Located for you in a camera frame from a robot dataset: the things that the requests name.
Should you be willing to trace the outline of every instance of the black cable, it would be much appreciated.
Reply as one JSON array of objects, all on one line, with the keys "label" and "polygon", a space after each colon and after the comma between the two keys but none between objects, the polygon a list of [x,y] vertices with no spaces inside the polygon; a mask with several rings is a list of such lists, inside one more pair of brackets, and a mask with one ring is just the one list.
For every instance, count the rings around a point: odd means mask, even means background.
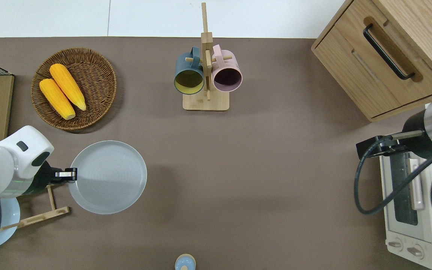
[{"label": "black cable", "polygon": [[418,168],[416,168],[412,173],[410,173],[406,178],[403,180],[403,182],[393,189],[393,192],[388,195],[383,201],[381,201],[378,205],[371,208],[370,210],[365,210],[362,208],[360,204],[360,198],[359,198],[359,180],[360,180],[360,174],[361,174],[361,168],[365,162],[365,159],[370,155],[370,153],[379,145],[380,143],[383,143],[387,140],[392,140],[393,137],[391,135],[387,135],[382,137],[381,139],[374,142],[363,154],[360,163],[358,164],[358,168],[356,169],[356,173],[354,176],[354,201],[356,203],[356,207],[358,208],[359,212],[365,215],[374,215],[377,212],[381,211],[389,202],[391,202],[413,179],[420,174],[425,168],[427,168],[429,165],[432,164],[432,157],[427,159],[423,164],[421,164]]}]

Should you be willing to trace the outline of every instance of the white wall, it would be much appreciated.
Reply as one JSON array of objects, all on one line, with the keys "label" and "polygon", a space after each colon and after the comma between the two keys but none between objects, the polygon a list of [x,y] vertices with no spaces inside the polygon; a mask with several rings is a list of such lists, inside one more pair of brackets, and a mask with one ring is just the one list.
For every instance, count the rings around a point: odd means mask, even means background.
[{"label": "white wall", "polygon": [[[214,37],[316,38],[344,0],[206,0]],[[196,36],[196,0],[0,0],[0,37]]]}]

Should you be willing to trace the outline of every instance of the blue mug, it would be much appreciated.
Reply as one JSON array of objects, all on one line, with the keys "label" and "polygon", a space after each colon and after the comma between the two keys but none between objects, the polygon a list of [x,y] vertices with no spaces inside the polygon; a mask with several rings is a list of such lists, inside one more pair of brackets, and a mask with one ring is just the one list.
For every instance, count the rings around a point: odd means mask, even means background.
[{"label": "blue mug", "polygon": [[[192,61],[186,61],[186,58],[192,58]],[[198,47],[194,46],[191,52],[178,56],[174,86],[185,95],[196,94],[204,87],[203,65],[200,63]]]}]

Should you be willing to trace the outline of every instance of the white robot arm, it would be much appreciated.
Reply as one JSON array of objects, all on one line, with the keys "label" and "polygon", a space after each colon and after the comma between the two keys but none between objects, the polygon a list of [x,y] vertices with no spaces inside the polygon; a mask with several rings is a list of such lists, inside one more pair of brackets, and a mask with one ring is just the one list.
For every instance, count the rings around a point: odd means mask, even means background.
[{"label": "white robot arm", "polygon": [[76,169],[52,168],[46,158],[54,147],[38,130],[25,126],[0,141],[0,198],[15,198],[43,190],[49,183],[76,180]]}]

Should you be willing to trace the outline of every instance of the black drawer handle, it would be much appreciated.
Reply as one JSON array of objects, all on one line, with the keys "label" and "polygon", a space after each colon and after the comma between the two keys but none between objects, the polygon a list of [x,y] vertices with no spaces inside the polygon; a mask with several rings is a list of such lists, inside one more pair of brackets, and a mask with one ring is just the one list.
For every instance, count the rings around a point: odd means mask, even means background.
[{"label": "black drawer handle", "polygon": [[371,44],[371,46],[376,50],[376,52],[381,56],[381,58],[388,64],[388,66],[393,70],[393,72],[400,78],[401,80],[407,80],[415,75],[415,73],[411,73],[410,75],[405,75],[401,69],[396,66],[396,64],[389,58],[389,55],[381,48],[381,46],[374,40],[374,38],[369,33],[369,29],[372,27],[372,24],[369,24],[363,31],[363,35],[366,40]]}]

